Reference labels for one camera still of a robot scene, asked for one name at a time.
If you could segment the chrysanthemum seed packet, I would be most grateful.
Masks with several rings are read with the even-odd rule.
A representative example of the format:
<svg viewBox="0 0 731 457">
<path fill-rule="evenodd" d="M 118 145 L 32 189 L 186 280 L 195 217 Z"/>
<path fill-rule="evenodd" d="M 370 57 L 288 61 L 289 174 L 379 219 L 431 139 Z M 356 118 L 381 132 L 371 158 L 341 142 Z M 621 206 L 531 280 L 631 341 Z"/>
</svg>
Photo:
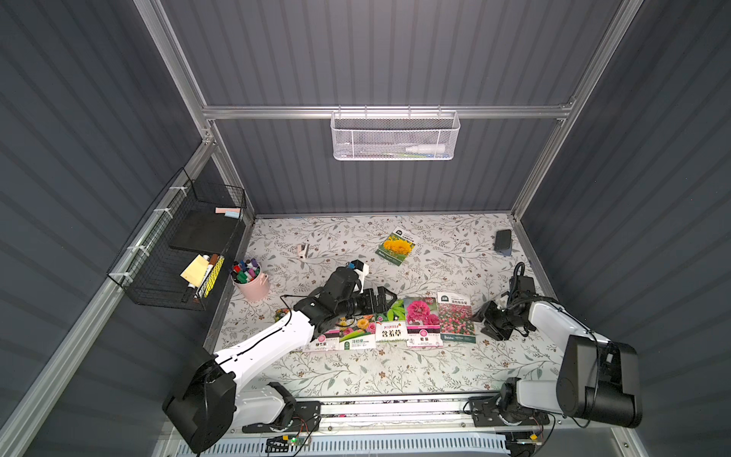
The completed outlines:
<svg viewBox="0 0 731 457">
<path fill-rule="evenodd" d="M 336 352 L 340 350 L 341 331 L 333 329 L 317 336 L 313 341 L 304 345 L 302 352 Z"/>
</svg>

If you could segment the green mimosa seed packet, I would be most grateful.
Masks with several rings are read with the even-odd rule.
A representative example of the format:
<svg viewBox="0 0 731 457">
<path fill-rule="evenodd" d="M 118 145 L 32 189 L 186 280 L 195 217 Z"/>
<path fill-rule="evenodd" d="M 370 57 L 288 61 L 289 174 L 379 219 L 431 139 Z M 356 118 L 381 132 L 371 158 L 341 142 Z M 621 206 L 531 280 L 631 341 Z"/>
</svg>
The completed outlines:
<svg viewBox="0 0 731 457">
<path fill-rule="evenodd" d="M 407 341 L 407 313 L 404 301 L 397 300 L 391 308 L 375 317 L 375 339 L 377 343 Z"/>
</svg>

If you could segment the yellow sunflower seed packet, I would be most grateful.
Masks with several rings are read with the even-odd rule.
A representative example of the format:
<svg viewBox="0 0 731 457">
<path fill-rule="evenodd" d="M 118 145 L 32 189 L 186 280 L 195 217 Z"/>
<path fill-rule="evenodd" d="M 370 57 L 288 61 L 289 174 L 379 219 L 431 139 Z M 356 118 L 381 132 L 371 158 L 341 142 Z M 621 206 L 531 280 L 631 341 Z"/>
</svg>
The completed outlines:
<svg viewBox="0 0 731 457">
<path fill-rule="evenodd" d="M 414 251 L 414 236 L 403 228 L 396 228 L 376 249 L 376 254 L 395 266 L 401 266 Z"/>
</svg>

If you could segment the pink hollyhock seed packet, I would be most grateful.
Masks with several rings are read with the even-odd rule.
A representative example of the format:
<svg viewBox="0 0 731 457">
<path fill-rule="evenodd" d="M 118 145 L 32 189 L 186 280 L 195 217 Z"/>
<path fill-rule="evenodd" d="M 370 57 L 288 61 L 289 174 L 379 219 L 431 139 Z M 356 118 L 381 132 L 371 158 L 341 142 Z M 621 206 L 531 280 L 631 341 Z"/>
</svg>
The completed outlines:
<svg viewBox="0 0 731 457">
<path fill-rule="evenodd" d="M 409 348 L 441 348 L 441 319 L 433 296 L 407 297 L 404 300 Z"/>
</svg>

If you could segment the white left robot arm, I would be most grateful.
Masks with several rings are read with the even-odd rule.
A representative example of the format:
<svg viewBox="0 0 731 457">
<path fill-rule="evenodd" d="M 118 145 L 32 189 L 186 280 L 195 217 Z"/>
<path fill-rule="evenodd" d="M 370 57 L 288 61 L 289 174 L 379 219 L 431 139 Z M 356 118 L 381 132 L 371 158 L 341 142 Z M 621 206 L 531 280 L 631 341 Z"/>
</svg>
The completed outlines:
<svg viewBox="0 0 731 457">
<path fill-rule="evenodd" d="M 341 319 L 390 310 L 397 294 L 385 287 L 365 288 L 368 274 L 366 264 L 352 261 L 322 287 L 297 296 L 284 317 L 246 341 L 215 353 L 198 348 L 162 405 L 188 448 L 201 454 L 234 428 L 282 432 L 304 426 L 311 413 L 298 413 L 294 395 L 282 384 L 252 390 L 249 383 Z"/>
</svg>

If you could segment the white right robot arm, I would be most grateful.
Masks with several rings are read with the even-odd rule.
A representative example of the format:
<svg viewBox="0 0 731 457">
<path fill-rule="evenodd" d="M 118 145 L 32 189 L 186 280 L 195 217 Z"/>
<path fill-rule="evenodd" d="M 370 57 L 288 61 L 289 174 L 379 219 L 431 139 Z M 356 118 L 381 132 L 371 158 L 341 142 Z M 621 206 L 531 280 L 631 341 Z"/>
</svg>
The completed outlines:
<svg viewBox="0 0 731 457">
<path fill-rule="evenodd" d="M 563 352 L 554 381 L 510 377 L 489 402 L 508 426 L 550 413 L 575 420 L 582 427 L 597 422 L 637 428 L 643 419 L 639 355 L 628 344 L 592 331 L 555 298 L 535 291 L 533 279 L 518 275 L 504 294 L 506 304 L 489 301 L 473 315 L 482 333 L 506 341 L 515 333 L 537 331 Z"/>
</svg>

